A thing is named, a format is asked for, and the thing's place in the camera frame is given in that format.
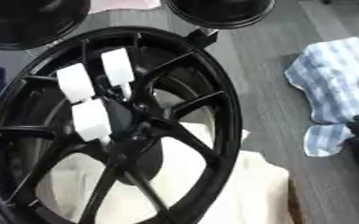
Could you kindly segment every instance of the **blue checkered cloth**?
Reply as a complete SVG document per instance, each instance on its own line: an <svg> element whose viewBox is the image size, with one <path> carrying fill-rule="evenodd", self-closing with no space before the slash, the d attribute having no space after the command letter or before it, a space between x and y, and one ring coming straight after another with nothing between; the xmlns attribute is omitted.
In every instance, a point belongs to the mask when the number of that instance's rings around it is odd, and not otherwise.
<svg viewBox="0 0 359 224"><path fill-rule="evenodd" d="M359 38L346 38L308 46L285 71L312 107L312 120L304 138L311 157L334 155L352 137L345 123L359 115Z"/></svg>

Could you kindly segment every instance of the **black wheel rim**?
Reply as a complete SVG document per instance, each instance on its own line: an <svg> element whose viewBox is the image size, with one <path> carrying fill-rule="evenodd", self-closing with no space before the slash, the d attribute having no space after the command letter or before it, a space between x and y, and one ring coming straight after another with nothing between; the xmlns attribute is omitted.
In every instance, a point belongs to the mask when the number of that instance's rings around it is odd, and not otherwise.
<svg viewBox="0 0 359 224"><path fill-rule="evenodd" d="M137 76L136 81L132 83L134 95L130 101L119 101L116 90L107 88L104 81L100 82L102 65L93 60L95 53L118 47L127 48ZM140 52L149 47L169 52L172 56L166 62L157 62L157 65L151 68L141 66L143 59ZM96 89L100 89L96 91L100 97L115 100L137 117L132 120L132 125L126 131L112 136L112 139L116 140L115 150L89 150L91 147L96 149L99 147L98 144L95 141L83 143L73 133L70 128L72 125L68 122L62 127L54 127L51 125L54 123L52 118L48 124L36 124L29 120L29 113L33 113L35 108L40 108L40 104L37 103L42 103L42 99L37 100L39 96L57 89L55 71L76 62L85 65ZM181 75L172 74L176 67L190 67L197 71L198 75L194 73L188 80L182 80ZM193 88L192 94L186 94L183 88L180 88L187 82L188 86ZM161 108L154 101L152 88L168 92L177 91L176 95L188 100L169 108ZM42 105L50 104L49 101L47 99ZM55 105L66 104L64 101L57 101ZM213 149L182 128L178 122L180 117L203 106L208 106L214 111ZM140 127L145 126L148 128L140 131ZM239 103L228 76L212 57L182 37L142 27L108 28L79 35L38 57L0 97L0 217L9 223L17 224L71 223L45 207L36 197L34 188L62 158L77 152L106 164L93 197L81 217L81 224L95 223L97 209L108 187L116 181L118 175L125 173L157 208L158 215L142 223L194 223L215 201L231 173L239 151L241 128ZM138 171L133 165L140 153L147 151L157 139L167 136L194 148L208 164L192 190L171 207L166 207L162 203L148 180L143 177L143 171ZM19 142L26 137L27 140L48 139L51 143L30 171L23 177L15 178L14 171L21 168L19 160L15 159L16 162L13 162L13 158L17 158L18 155L11 154L18 154L20 145L26 147ZM121 150L124 148L136 150L124 153Z"/></svg>

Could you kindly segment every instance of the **floor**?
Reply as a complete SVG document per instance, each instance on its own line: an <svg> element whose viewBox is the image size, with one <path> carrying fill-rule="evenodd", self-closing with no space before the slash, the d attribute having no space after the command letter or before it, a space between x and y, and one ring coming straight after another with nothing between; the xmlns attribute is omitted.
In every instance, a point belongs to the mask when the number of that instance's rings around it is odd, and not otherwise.
<svg viewBox="0 0 359 224"><path fill-rule="evenodd" d="M69 37L110 25L146 25L180 35L195 29L163 7L98 13ZM347 151L328 158L304 155L302 137L312 124L309 106L283 72L305 46L351 36L359 37L359 2L335 0L325 6L315 0L278 0L263 22L221 31L218 43L208 48L240 95L243 127L251 132L243 150L263 152L290 170L307 223L359 224L359 172ZM0 52L8 81L44 50Z"/></svg>

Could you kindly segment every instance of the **white cloth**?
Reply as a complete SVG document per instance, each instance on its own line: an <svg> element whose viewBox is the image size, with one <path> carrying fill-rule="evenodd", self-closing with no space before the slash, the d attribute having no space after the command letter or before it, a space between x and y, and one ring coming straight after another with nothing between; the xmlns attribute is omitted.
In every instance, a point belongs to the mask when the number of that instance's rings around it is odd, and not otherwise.
<svg viewBox="0 0 359 224"><path fill-rule="evenodd" d="M89 13L109 10L150 10L160 6L160 0L91 0Z"/></svg>
<svg viewBox="0 0 359 224"><path fill-rule="evenodd" d="M183 124L205 144L212 144L207 126ZM195 150L174 139L164 138L162 147L164 163L151 185L171 206L198 180L205 162ZM80 219L102 170L99 162L79 155L62 161L51 172L56 210L61 216L74 222ZM292 224L287 208L288 180L287 170L268 164L259 153L241 151L229 182L200 224ZM152 203L135 186L116 182L96 223L138 223L155 214Z"/></svg>

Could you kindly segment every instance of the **wheel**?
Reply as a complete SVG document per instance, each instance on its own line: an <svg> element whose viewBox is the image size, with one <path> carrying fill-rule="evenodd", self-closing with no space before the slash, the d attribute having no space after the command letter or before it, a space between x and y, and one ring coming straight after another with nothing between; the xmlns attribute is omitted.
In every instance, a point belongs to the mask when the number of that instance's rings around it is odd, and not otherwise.
<svg viewBox="0 0 359 224"><path fill-rule="evenodd" d="M123 47L136 76L129 101L123 100L119 88L108 85L100 58L104 52ZM77 135L71 104L58 88L56 71L78 62L86 67L96 98L105 102L112 127L117 127L105 147L97 141L86 143ZM162 101L159 93L179 102ZM180 124L200 109L212 117L212 147ZM101 163L104 170L76 223L95 223L102 202L117 182L134 185L156 207L154 217L139 223L196 223L228 180L241 130L233 85L204 50L181 36L151 28L84 33L43 53L0 96L0 218L10 224L74 223L48 206L37 188L58 163L79 154ZM163 137L188 145L205 161L197 182L170 206L150 183L161 166Z"/></svg>

